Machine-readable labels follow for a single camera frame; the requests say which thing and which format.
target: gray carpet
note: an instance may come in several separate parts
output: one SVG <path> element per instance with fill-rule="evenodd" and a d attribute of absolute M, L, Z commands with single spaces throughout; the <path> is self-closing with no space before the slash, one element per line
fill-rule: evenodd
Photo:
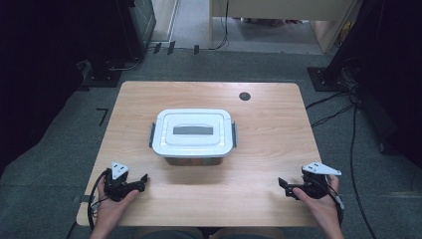
<path fill-rule="evenodd" d="M 307 67 L 325 67 L 331 56 L 235 53 L 175 49 L 167 55 L 148 52 L 138 67 L 124 72 L 124 81 L 293 82 L 306 105 L 330 96 L 316 93 Z M 0 181 L 0 238 L 65 238 L 79 209 L 75 196 L 84 193 L 96 160 L 116 89 L 76 92 L 56 117 L 42 141 L 11 163 Z M 349 105 L 335 98 L 309 109 L 310 122 Z M 100 125 L 104 112 L 110 109 Z M 346 206 L 342 228 L 346 238 L 370 238 L 351 181 L 349 149 L 353 111 L 314 128 L 323 162 L 343 172 L 340 194 Z M 353 151 L 355 183 L 377 238 L 422 238 L 422 198 L 405 192 L 422 190 L 422 170 L 401 155 L 382 155 L 365 112 L 356 114 Z M 287 238 L 322 238 L 316 228 L 284 228 Z M 135 228 L 117 228 L 111 238 L 131 238 Z M 71 238 L 88 238 L 76 226 Z"/>

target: table top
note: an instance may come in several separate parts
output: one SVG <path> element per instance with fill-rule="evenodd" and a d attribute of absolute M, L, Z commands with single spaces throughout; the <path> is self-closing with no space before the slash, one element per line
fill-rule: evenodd
<path fill-rule="evenodd" d="M 241 93 L 250 94 L 248 101 Z M 220 165 L 174 166 L 148 146 L 150 126 L 167 109 L 221 109 L 238 129 L 238 146 Z M 320 161 L 299 87 L 283 83 L 125 82 L 120 89 L 86 194 L 111 163 L 146 173 L 144 192 L 124 226 L 314 226 L 307 208 L 278 184 L 302 184 L 303 165 Z M 89 225 L 87 203 L 77 216 Z"/>

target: floor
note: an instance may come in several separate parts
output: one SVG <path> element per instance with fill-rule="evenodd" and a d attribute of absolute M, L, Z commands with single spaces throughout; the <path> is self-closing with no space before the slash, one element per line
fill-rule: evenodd
<path fill-rule="evenodd" d="M 175 41 L 175 48 L 193 49 L 199 45 L 201 50 L 209 50 L 209 0 L 153 0 L 152 3 L 157 19 L 152 43 L 168 46 Z M 228 18 L 226 23 L 225 18 L 214 18 L 213 25 L 213 48 L 223 42 L 227 26 L 227 42 L 220 51 L 323 54 L 306 20 L 272 27 L 264 19 L 244 23 Z M 333 46 L 328 54 L 334 55 L 336 50 Z"/>

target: human hand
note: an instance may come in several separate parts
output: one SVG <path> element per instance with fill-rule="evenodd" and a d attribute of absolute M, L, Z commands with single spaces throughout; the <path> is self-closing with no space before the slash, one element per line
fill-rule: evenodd
<path fill-rule="evenodd" d="M 338 193 L 338 178 L 334 175 L 329 175 L 328 178 L 330 179 L 329 186 Z M 293 188 L 293 193 L 308 207 L 326 238 L 344 238 L 338 222 L 335 202 L 329 195 L 320 199 L 313 199 L 297 187 Z"/>
<path fill-rule="evenodd" d="M 106 177 L 103 176 L 99 181 L 99 198 L 103 198 L 105 196 L 105 179 Z M 135 189 L 120 202 L 112 201 L 109 198 L 102 201 L 97 212 L 96 227 L 94 228 L 90 238 L 106 238 L 117 225 L 118 220 L 123 215 L 126 207 L 136 198 L 137 194 L 139 194 L 139 191 Z"/>

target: white plastic container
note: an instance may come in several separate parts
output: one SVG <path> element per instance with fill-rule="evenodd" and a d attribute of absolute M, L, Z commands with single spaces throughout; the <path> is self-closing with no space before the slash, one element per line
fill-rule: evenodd
<path fill-rule="evenodd" d="M 149 146 L 171 165 L 217 165 L 236 141 L 236 125 L 226 111 L 173 109 L 152 124 Z"/>

